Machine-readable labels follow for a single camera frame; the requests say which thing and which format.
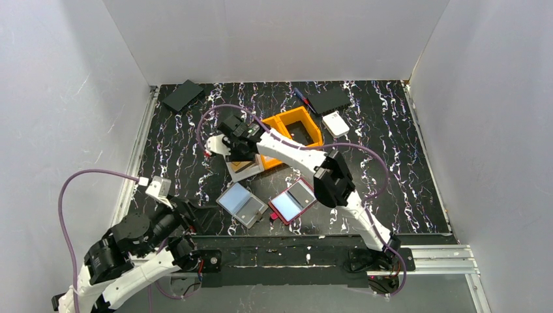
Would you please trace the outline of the gold card from red holder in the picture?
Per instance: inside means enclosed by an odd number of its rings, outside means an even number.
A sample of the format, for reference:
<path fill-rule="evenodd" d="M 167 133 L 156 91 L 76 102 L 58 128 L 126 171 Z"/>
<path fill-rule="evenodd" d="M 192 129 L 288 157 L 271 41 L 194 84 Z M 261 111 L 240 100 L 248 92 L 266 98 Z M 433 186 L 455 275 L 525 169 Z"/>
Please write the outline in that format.
<path fill-rule="evenodd" d="M 240 173 L 255 165 L 255 161 L 230 162 L 230 168 L 234 173 Z"/>

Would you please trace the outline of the grey card holder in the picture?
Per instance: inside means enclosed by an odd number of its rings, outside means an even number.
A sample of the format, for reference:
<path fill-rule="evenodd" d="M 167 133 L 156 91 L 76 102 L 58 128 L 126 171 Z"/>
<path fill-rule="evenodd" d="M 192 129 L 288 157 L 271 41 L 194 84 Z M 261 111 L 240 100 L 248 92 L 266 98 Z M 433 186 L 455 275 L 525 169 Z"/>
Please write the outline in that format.
<path fill-rule="evenodd" d="M 240 183 L 233 183 L 216 202 L 238 222 L 250 229 L 260 220 L 268 205 Z"/>

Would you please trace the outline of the red card holder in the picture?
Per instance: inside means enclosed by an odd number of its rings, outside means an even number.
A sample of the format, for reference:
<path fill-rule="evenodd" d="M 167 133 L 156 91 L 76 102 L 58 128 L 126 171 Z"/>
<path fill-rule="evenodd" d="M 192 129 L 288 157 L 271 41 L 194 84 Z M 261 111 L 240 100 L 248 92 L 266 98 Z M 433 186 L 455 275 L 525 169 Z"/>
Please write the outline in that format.
<path fill-rule="evenodd" d="M 289 225 L 316 202 L 313 188 L 305 179 L 300 178 L 270 200 L 268 205 L 273 210 L 274 219 Z"/>

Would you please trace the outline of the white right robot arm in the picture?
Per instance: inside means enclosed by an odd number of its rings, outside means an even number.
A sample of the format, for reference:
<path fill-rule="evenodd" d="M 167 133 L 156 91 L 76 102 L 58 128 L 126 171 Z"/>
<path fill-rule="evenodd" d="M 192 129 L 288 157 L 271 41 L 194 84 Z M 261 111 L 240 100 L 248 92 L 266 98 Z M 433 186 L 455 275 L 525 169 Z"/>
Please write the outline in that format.
<path fill-rule="evenodd" d="M 206 141 L 205 151 L 224 155 L 232 161 L 249 161 L 258 155 L 277 159 L 312 181 L 318 202 L 328 208 L 343 209 L 360 225 L 367 248 L 392 252 L 397 245 L 391 230 L 363 205 L 340 143 L 307 147 L 255 119 L 245 123 L 235 115 L 218 126 L 220 134 Z"/>

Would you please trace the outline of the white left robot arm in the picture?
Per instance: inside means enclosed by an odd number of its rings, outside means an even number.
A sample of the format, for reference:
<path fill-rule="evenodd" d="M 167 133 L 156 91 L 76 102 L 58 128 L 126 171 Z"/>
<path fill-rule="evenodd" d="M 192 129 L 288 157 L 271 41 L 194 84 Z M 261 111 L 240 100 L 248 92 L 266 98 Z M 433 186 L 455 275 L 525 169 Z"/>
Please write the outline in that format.
<path fill-rule="evenodd" d="M 55 312 L 115 312 L 138 291 L 166 274 L 182 270 L 202 275 L 204 260 L 189 235 L 168 237 L 177 229 L 202 231 L 201 207 L 173 196 L 153 216 L 132 213 L 111 227 L 85 254 L 75 282 L 54 295 Z"/>

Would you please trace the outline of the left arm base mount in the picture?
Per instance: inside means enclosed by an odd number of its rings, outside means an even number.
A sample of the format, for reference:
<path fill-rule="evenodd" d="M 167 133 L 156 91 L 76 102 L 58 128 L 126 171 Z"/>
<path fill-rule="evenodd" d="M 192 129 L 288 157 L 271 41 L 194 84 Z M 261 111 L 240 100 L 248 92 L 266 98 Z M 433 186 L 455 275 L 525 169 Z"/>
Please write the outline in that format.
<path fill-rule="evenodd" d="M 163 250 L 169 253 L 168 265 L 182 273 L 219 273 L 221 270 L 222 252 L 220 250 L 193 250 L 178 252 Z"/>

